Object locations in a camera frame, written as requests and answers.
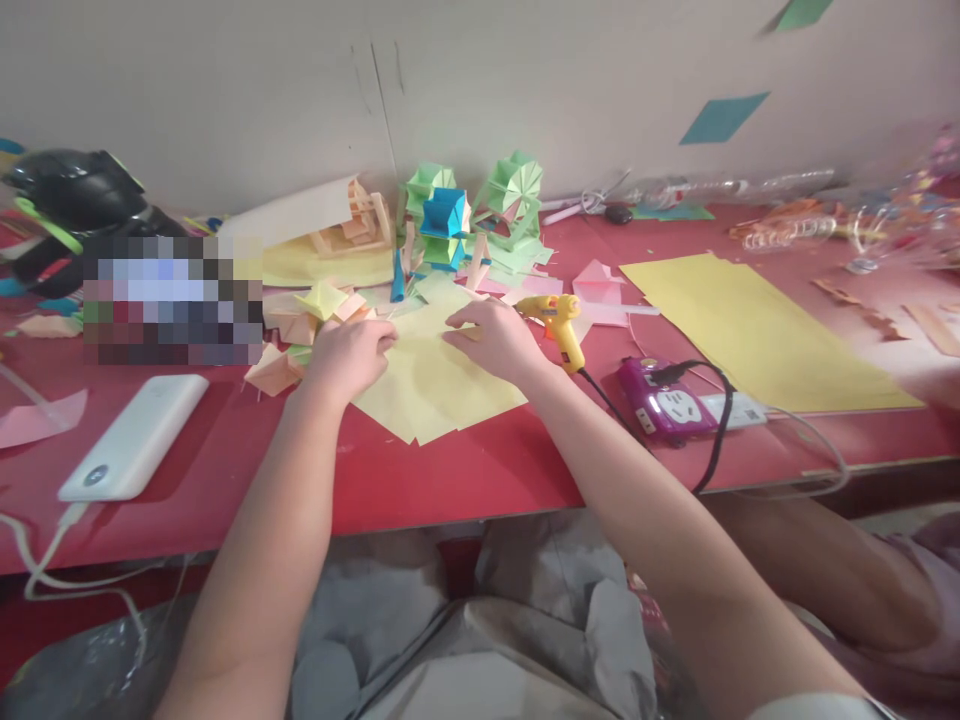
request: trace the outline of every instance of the blue paper square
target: blue paper square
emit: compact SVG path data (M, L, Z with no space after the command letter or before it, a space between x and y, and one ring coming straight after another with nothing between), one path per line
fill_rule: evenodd
M767 99L769 92L751 95L745 98L725 98L711 100L687 130L680 141L681 145L726 142L733 137L740 126L746 122Z

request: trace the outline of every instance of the plastic bottle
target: plastic bottle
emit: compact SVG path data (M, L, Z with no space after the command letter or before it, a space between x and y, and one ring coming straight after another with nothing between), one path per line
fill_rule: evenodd
M743 239L743 249L762 253L785 250L798 240L819 243L837 230L837 220L830 215L814 215L779 222L774 227L760 227Z
M667 176L641 180L616 193L614 199L650 210L712 202L764 205L805 197L825 188L833 178L832 169L777 175L754 183L722 176Z

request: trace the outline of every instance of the small black object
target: small black object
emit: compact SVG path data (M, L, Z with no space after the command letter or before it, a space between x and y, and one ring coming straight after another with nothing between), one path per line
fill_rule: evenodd
M633 220L633 213L626 205L607 205L603 216L614 225L626 225Z

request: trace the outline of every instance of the yellow glue gun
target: yellow glue gun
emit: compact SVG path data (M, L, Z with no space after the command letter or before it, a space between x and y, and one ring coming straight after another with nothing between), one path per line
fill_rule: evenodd
M557 341L564 370L570 375L580 372L587 362L570 323L580 315L580 300L576 295L537 295L524 298L514 307L524 317L536 318L544 324L547 339Z

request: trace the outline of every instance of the yellow paper sheet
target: yellow paper sheet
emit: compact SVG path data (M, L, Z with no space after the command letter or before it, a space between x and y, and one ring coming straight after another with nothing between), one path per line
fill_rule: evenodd
M393 280L390 248L322 259L309 237L299 237L263 251L263 284L269 287L308 287L335 277L357 287Z
M705 254L620 269L762 403L793 412L923 406L747 265Z
M404 442L416 438L420 445L527 401L443 341L446 319L469 296L449 280L432 280L424 289L433 302L394 319L400 339L387 353L387 372L354 401Z

